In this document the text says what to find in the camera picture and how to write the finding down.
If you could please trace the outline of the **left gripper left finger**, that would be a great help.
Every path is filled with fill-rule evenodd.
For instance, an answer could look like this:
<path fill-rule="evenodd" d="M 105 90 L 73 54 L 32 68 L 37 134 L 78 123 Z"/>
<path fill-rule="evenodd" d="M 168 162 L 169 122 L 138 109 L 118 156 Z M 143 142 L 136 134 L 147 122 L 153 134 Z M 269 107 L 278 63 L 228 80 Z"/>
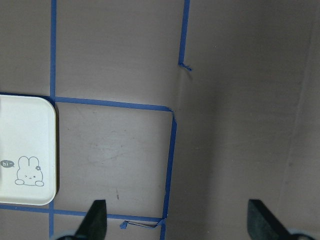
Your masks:
<path fill-rule="evenodd" d="M 74 233 L 60 234 L 54 240 L 104 240 L 107 235 L 107 204 L 94 200 Z"/>

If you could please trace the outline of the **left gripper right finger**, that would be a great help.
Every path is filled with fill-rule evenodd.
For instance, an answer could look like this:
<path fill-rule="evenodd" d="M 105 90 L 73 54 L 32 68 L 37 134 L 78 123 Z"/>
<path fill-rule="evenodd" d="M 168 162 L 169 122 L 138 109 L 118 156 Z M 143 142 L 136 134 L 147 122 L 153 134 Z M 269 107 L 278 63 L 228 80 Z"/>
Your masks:
<path fill-rule="evenodd" d="M 249 199 L 246 228 L 251 240 L 314 240 L 309 234 L 290 232 L 260 199 Z"/>

